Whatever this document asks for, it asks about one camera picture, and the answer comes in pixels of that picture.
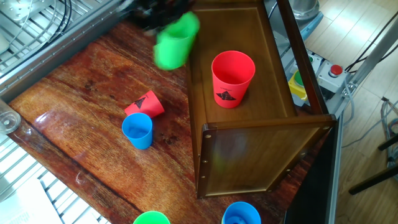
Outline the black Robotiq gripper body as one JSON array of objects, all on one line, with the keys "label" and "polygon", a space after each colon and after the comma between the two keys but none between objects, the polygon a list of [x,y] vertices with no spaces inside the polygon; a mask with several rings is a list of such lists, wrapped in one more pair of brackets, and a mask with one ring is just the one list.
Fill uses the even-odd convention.
[{"label": "black Robotiq gripper body", "polygon": [[180,19],[192,6],[193,0],[123,0],[119,16],[151,34]]}]

